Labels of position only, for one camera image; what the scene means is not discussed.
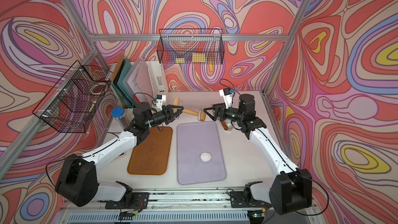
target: psychedelic wallpaper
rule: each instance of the psychedelic wallpaper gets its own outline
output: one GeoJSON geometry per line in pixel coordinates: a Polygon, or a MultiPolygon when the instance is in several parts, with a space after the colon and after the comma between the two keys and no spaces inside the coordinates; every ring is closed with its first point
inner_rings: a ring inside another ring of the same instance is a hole
{"type": "Polygon", "coordinates": [[[329,224],[398,223],[397,51],[398,0],[313,0],[267,92],[329,224]]]}
{"type": "MultiPolygon", "coordinates": [[[[37,103],[88,48],[60,0],[2,0],[0,41],[1,156],[32,119],[37,103]]],[[[41,128],[0,181],[0,223],[52,220],[63,198],[45,176],[45,165],[95,147],[115,104],[108,93],[86,134],[41,128]]],[[[53,180],[61,165],[49,167],[53,180]]]]}
{"type": "MultiPolygon", "coordinates": [[[[301,0],[73,0],[94,34],[155,34],[160,28],[222,28],[225,34],[286,34],[301,0]]],[[[121,52],[157,58],[157,42],[97,42],[108,63],[121,52]]],[[[167,65],[171,91],[218,90],[226,78],[260,90],[281,42],[226,42],[222,65],[167,65]]]]}
{"type": "MultiPolygon", "coordinates": [[[[108,63],[117,56],[135,61],[145,57],[158,60],[157,42],[97,42],[97,47],[108,63]]],[[[239,90],[261,90],[265,86],[282,42],[236,42],[236,52],[226,49],[223,64],[164,64],[170,91],[220,90],[221,78],[231,81],[239,90]]]]}

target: brown tray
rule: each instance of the brown tray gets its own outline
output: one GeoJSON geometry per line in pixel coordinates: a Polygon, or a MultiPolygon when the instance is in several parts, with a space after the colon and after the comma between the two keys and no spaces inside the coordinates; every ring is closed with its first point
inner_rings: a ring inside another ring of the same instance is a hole
{"type": "Polygon", "coordinates": [[[163,175],[167,169],[173,129],[171,127],[149,129],[150,134],[131,153],[127,172],[131,175],[163,175]]]}

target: wire basket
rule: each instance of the wire basket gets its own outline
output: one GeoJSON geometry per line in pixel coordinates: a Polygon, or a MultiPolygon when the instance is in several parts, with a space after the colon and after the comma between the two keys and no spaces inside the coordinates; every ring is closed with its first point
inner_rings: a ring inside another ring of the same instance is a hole
{"type": "Polygon", "coordinates": [[[224,43],[220,28],[160,29],[157,53],[160,63],[224,62],[224,43]]]}
{"type": "Polygon", "coordinates": [[[85,133],[105,93],[111,85],[109,70],[93,65],[80,65],[55,99],[41,114],[41,118],[58,132],[85,133]]]}

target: dough ball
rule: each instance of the dough ball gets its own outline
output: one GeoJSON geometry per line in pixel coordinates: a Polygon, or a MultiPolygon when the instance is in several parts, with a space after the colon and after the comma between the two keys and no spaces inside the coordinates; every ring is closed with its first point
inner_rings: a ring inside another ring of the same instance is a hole
{"type": "Polygon", "coordinates": [[[208,162],[211,160],[211,154],[209,152],[203,152],[202,154],[200,154],[200,159],[203,162],[208,162]]]}

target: black cable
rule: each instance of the black cable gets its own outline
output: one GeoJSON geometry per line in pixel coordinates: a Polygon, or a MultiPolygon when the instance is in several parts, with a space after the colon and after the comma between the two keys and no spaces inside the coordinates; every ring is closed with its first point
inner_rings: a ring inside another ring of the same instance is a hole
{"type": "Polygon", "coordinates": [[[234,123],[235,123],[235,122],[232,121],[232,127],[235,128],[236,130],[240,131],[241,129],[237,129],[237,128],[234,126],[234,123]]]}
{"type": "Polygon", "coordinates": [[[85,157],[77,157],[77,158],[63,158],[63,159],[60,159],[60,160],[55,160],[55,161],[49,162],[49,163],[46,165],[46,174],[47,174],[47,177],[48,177],[48,179],[50,180],[51,184],[52,184],[52,185],[55,187],[55,184],[52,182],[52,179],[51,179],[51,177],[50,177],[50,175],[49,175],[49,173],[48,173],[48,166],[49,166],[50,164],[52,164],[52,163],[56,163],[56,162],[65,161],[65,160],[77,160],[77,159],[83,159],[83,158],[86,158],[86,157],[91,157],[91,156],[93,156],[93,155],[97,154],[98,152],[101,152],[102,150],[104,150],[104,149],[108,148],[109,146],[113,145],[113,144],[114,144],[116,141],[118,141],[118,140],[119,140],[119,139],[117,139],[117,140],[113,141],[113,142],[112,142],[112,144],[110,144],[110,145],[108,145],[108,146],[106,146],[106,147],[104,147],[104,148],[100,149],[99,151],[97,151],[97,152],[94,152],[93,154],[91,154],[91,155],[88,155],[88,156],[85,156],[85,157]]]}
{"type": "Polygon", "coordinates": [[[297,214],[301,214],[301,215],[305,215],[305,216],[316,216],[316,215],[320,215],[320,214],[322,214],[323,212],[325,212],[326,209],[329,207],[329,193],[326,191],[326,189],[325,189],[320,183],[318,183],[318,182],[316,182],[316,181],[314,181],[314,180],[312,180],[312,179],[306,178],[306,177],[302,176],[301,174],[297,173],[297,172],[294,171],[288,164],[286,164],[286,166],[289,167],[289,169],[291,169],[292,172],[296,173],[296,175],[299,175],[299,176],[301,176],[301,177],[304,178],[304,179],[310,180],[310,181],[312,181],[312,182],[318,184],[319,187],[321,187],[321,188],[323,189],[323,191],[326,193],[326,198],[327,198],[327,200],[328,200],[328,202],[326,203],[325,209],[323,209],[321,212],[319,212],[319,213],[317,213],[317,214],[302,214],[302,213],[297,212],[297,211],[296,211],[296,213],[297,213],[297,214]]]}
{"type": "Polygon", "coordinates": [[[145,94],[145,95],[147,95],[147,96],[149,96],[149,97],[151,97],[152,98],[152,103],[154,104],[154,105],[156,105],[156,100],[155,100],[155,98],[154,97],[152,97],[152,96],[150,96],[149,94],[147,94],[147,93],[140,93],[140,94],[145,94]]]}
{"type": "Polygon", "coordinates": [[[316,181],[314,181],[314,180],[312,180],[312,179],[306,178],[306,177],[302,176],[301,174],[297,173],[296,171],[294,171],[294,170],[286,163],[286,161],[283,159],[283,157],[281,156],[281,154],[279,154],[278,150],[277,150],[277,149],[275,148],[275,146],[272,144],[271,140],[269,140],[269,138],[267,138],[267,136],[266,136],[263,132],[261,132],[261,133],[262,133],[262,134],[264,135],[264,137],[266,137],[266,139],[270,142],[270,144],[272,145],[272,147],[274,147],[275,151],[276,151],[276,152],[278,153],[278,155],[282,158],[283,162],[285,162],[286,166],[289,167],[289,169],[291,169],[292,172],[296,173],[297,175],[301,176],[301,177],[304,178],[304,179],[310,180],[310,181],[312,181],[312,182],[318,184],[318,185],[325,191],[325,193],[326,193],[326,197],[327,197],[327,199],[328,199],[328,202],[327,202],[326,207],[325,207],[324,210],[322,210],[321,212],[319,212],[319,213],[317,213],[317,214],[302,214],[302,213],[297,212],[297,211],[296,211],[296,213],[301,214],[301,215],[305,215],[305,216],[315,216],[315,215],[320,215],[320,214],[322,214],[323,212],[325,212],[326,209],[327,209],[328,206],[329,206],[329,194],[328,194],[328,192],[326,191],[326,189],[325,189],[320,183],[318,183],[318,182],[316,182],[316,181]]]}
{"type": "Polygon", "coordinates": [[[116,133],[113,133],[113,132],[107,132],[107,133],[110,133],[110,134],[115,135],[116,137],[119,137],[119,136],[116,135],[116,133]]]}
{"type": "Polygon", "coordinates": [[[221,79],[219,80],[219,83],[220,83],[222,86],[224,86],[224,87],[228,87],[228,86],[222,84],[222,83],[221,83],[221,80],[225,80],[225,81],[231,83],[232,88],[233,88],[233,90],[234,90],[234,94],[232,95],[232,102],[231,102],[231,104],[233,104],[233,103],[234,103],[234,98],[235,98],[235,93],[238,93],[239,95],[240,95],[240,93],[239,93],[238,91],[236,91],[236,87],[234,86],[234,84],[233,84],[232,82],[230,82],[230,81],[227,80],[227,79],[221,78],[221,79]]]}
{"type": "Polygon", "coordinates": [[[50,175],[49,175],[49,172],[48,172],[48,166],[49,166],[50,164],[56,163],[56,162],[65,161],[65,160],[76,160],[76,159],[86,158],[86,157],[90,157],[90,156],[77,157],[77,158],[63,158],[63,159],[59,159],[59,160],[55,160],[55,161],[49,162],[49,163],[46,165],[46,174],[47,174],[47,177],[48,177],[48,179],[50,180],[51,184],[55,187],[55,184],[52,182],[52,179],[51,179],[51,177],[50,177],[50,175]]]}
{"type": "Polygon", "coordinates": [[[232,190],[235,194],[243,196],[242,194],[239,194],[238,192],[236,192],[236,191],[233,190],[233,189],[227,189],[227,190],[226,190],[226,194],[229,195],[230,197],[232,197],[232,196],[229,194],[228,190],[232,190]]]}
{"type": "Polygon", "coordinates": [[[275,213],[276,213],[276,211],[274,211],[274,213],[271,215],[271,217],[269,217],[266,221],[263,221],[263,223],[261,223],[261,224],[264,224],[264,223],[266,223],[267,221],[269,221],[274,215],[275,215],[275,213]]]}
{"type": "Polygon", "coordinates": [[[282,161],[284,162],[284,163],[286,163],[286,161],[283,159],[283,157],[281,156],[281,154],[279,154],[279,152],[278,152],[278,150],[275,148],[275,146],[273,145],[273,143],[271,142],[271,140],[269,140],[269,138],[264,134],[264,132],[262,132],[260,129],[258,129],[258,128],[256,128],[257,130],[259,130],[263,135],[264,135],[264,137],[269,141],[269,143],[272,145],[272,147],[274,147],[274,150],[278,153],[278,155],[281,157],[281,159],[282,159],[282,161]]]}
{"type": "Polygon", "coordinates": [[[163,129],[164,129],[163,123],[162,123],[162,130],[159,129],[159,125],[158,124],[156,125],[156,127],[158,128],[159,132],[163,132],[163,129]]]}
{"type": "Polygon", "coordinates": [[[232,82],[230,82],[229,80],[227,80],[227,79],[224,79],[224,78],[220,79],[219,83],[220,83],[222,86],[224,86],[224,87],[228,87],[228,86],[227,86],[227,85],[224,85],[224,84],[222,84],[222,83],[221,83],[221,80],[225,80],[225,81],[227,81],[227,82],[231,83],[233,90],[234,90],[235,92],[237,92],[237,93],[240,95],[240,93],[239,93],[238,91],[236,91],[236,87],[234,86],[234,84],[233,84],[232,82]]]}

